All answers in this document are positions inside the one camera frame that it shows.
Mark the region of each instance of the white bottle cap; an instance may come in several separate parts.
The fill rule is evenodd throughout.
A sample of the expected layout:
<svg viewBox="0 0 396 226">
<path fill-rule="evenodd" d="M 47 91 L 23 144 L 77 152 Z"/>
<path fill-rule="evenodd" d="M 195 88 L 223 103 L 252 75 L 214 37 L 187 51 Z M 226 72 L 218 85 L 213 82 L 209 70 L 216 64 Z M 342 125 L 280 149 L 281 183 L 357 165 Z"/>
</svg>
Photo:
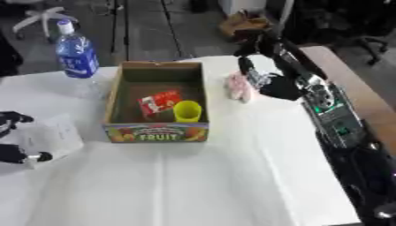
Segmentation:
<svg viewBox="0 0 396 226">
<path fill-rule="evenodd" d="M 69 19 L 62 19 L 57 22 L 61 34 L 71 34 L 74 32 L 74 27 Z"/>
</svg>

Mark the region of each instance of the yellow cup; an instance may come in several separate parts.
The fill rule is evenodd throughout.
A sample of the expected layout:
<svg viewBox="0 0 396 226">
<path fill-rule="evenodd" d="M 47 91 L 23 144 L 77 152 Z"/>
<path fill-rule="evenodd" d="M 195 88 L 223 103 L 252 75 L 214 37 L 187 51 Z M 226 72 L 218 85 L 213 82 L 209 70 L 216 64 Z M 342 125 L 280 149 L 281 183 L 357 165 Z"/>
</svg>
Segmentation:
<svg viewBox="0 0 396 226">
<path fill-rule="evenodd" d="M 178 102 L 173 107 L 173 114 L 179 123 L 196 123 L 200 120 L 201 112 L 201 105 L 192 101 Z"/>
</svg>

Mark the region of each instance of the white paper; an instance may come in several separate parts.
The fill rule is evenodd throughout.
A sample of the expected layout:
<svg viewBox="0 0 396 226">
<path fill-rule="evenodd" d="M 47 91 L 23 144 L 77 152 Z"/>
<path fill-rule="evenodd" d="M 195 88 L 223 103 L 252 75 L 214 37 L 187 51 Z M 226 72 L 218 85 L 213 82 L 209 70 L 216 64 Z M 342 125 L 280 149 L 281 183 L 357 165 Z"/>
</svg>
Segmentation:
<svg viewBox="0 0 396 226">
<path fill-rule="evenodd" d="M 53 157 L 51 162 L 81 149 L 84 145 L 71 118 L 66 114 L 32 124 L 21 124 L 18 134 L 19 146 L 27 154 L 48 152 Z"/>
</svg>

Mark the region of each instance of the tripod stand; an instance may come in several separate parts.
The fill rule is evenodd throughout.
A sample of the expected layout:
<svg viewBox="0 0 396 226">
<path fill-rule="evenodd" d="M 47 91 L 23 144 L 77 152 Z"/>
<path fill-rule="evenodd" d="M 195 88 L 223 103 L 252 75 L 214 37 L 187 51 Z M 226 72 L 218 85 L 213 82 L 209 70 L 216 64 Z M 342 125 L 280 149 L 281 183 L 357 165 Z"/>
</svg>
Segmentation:
<svg viewBox="0 0 396 226">
<path fill-rule="evenodd" d="M 117 16 L 118 16 L 118 0 L 114 0 L 113 7 L 111 9 L 111 15 L 113 16 L 112 27 L 111 27 L 111 47 L 110 52 L 113 53 L 116 48 L 116 32 L 117 32 Z M 129 9 L 128 0 L 124 0 L 124 21 L 125 21 L 125 36 L 124 45 L 126 46 L 126 61 L 129 60 Z"/>
<path fill-rule="evenodd" d="M 160 3 L 163 7 L 164 14 L 168 23 L 168 27 L 171 30 L 171 36 L 173 41 L 175 42 L 176 48 L 179 53 L 179 57 L 182 57 L 182 51 L 179 44 L 179 40 L 176 37 L 175 31 L 173 29 L 173 25 L 171 23 L 171 15 L 166 7 L 167 4 L 171 4 L 172 0 L 169 3 L 166 3 L 164 0 L 160 0 Z M 114 0 L 113 8 L 111 9 L 111 15 L 113 16 L 112 21 L 112 29 L 111 29 L 111 47 L 110 52 L 113 53 L 115 51 L 115 42 L 116 42 L 116 32 L 117 32 L 117 16 L 118 16 L 118 0 Z M 125 36 L 124 36 L 124 46 L 126 49 L 126 61 L 129 60 L 129 7 L 128 0 L 124 0 L 124 22 L 125 22 Z"/>
</svg>

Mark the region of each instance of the pink stuffed toy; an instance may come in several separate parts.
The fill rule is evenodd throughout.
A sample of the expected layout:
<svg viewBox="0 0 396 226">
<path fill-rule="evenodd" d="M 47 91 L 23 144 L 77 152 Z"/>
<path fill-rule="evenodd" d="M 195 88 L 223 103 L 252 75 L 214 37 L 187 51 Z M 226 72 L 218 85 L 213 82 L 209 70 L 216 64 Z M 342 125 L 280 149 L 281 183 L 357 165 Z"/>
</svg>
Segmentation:
<svg viewBox="0 0 396 226">
<path fill-rule="evenodd" d="M 240 72 L 235 72 L 225 79 L 225 89 L 233 100 L 248 102 L 252 98 L 252 87 Z"/>
</svg>

